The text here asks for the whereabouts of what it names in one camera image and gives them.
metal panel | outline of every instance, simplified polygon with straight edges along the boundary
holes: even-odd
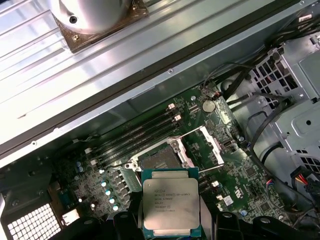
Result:
[[[275,121],[282,144],[291,151],[304,149],[319,140],[320,102],[307,100],[289,108]]]
[[[1,5],[0,144],[271,2],[162,0],[148,18],[77,54],[48,0]]]
[[[305,1],[305,4],[309,5],[313,2],[309,0]],[[102,134],[137,116],[141,111],[146,111],[154,105],[200,83],[203,76],[216,68],[221,62],[239,60],[243,56],[252,54],[261,47],[264,39],[270,33],[285,25],[289,20],[288,18],[292,18],[292,15],[303,7],[303,5],[296,4],[272,18],[186,60],[173,68],[172,71],[159,74],[152,80],[141,84],[76,120],[61,127],[56,127],[52,132],[38,138],[33,144],[28,142],[23,148],[12,150],[0,161],[0,168],[29,153],[32,153],[32,155],[27,155],[26,157],[34,158],[40,156],[45,158],[65,142],[79,136],[85,136],[92,132]],[[129,115],[120,111],[124,106],[121,103],[125,103],[125,107],[128,109],[125,112],[130,113]],[[114,120],[108,125],[110,122],[107,120],[111,115]]]
[[[305,75],[309,79],[314,90],[320,95],[320,51],[316,51],[308,55],[305,59],[300,62],[300,66],[303,69]]]

motherboard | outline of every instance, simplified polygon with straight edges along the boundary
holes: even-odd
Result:
[[[104,219],[125,211],[132,192],[142,190],[145,169],[198,167],[199,193],[221,211],[251,223],[271,216],[290,224],[272,207],[266,176],[247,155],[248,143],[228,104],[202,85],[158,105],[53,161],[60,200],[79,215]]]

green circuit board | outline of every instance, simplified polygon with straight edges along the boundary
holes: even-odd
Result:
[[[204,106],[206,101],[214,103],[214,106]],[[167,118],[163,118],[163,121],[159,121],[157,125],[152,121],[148,122],[158,113],[166,114],[164,110],[168,112],[170,104],[174,104],[174,110],[170,113],[169,121]],[[181,119],[174,122],[174,116],[180,116]],[[67,166],[64,161],[56,162],[56,169],[60,176],[64,175],[67,189],[75,193],[76,197],[73,199],[86,195],[88,196],[87,204],[93,199],[100,203],[98,211],[92,212],[90,208],[87,208],[83,211],[84,214],[101,218],[113,212],[112,204],[109,203],[110,196],[105,195],[107,188],[114,188],[116,203],[122,209],[128,207],[128,197],[124,200],[121,189],[117,188],[119,183],[125,183],[130,192],[141,191],[137,174],[131,169],[124,168],[125,163],[133,155],[163,139],[182,136],[200,126],[205,126],[208,133],[216,139],[221,147],[220,154],[224,161],[223,167],[200,175],[206,181],[199,188],[200,193],[210,195],[221,211],[234,212],[249,223],[258,216],[271,216],[290,224],[289,217],[272,207],[268,200],[265,190],[265,175],[246,154],[247,144],[242,137],[243,133],[227,103],[222,97],[213,100],[208,96],[208,93],[204,92],[201,85],[181,93],[104,134],[92,143],[92,150],[89,153],[81,151],[80,155],[68,158],[68,162],[72,165],[68,166],[68,171],[63,173]],[[201,131],[195,130],[181,140],[187,156],[196,167],[199,167],[200,171],[218,165],[217,158],[213,153],[213,146],[207,142]],[[161,151],[166,152],[165,154],[168,154],[166,156],[171,158],[169,155],[171,156],[172,153],[169,148],[170,145],[167,143],[160,144],[142,154],[139,160],[148,159],[148,164],[150,164],[152,159],[159,159],[157,153]],[[74,167],[76,161],[82,162],[83,172],[79,172]],[[167,164],[175,164],[175,161],[154,166],[155,168],[165,168]],[[100,174],[99,170],[102,169],[105,172]],[[101,187],[103,181],[108,182],[106,187]],[[218,182],[218,186],[213,187],[212,183],[215,181]],[[270,193],[272,201],[281,207],[283,202],[279,195],[272,189]]]

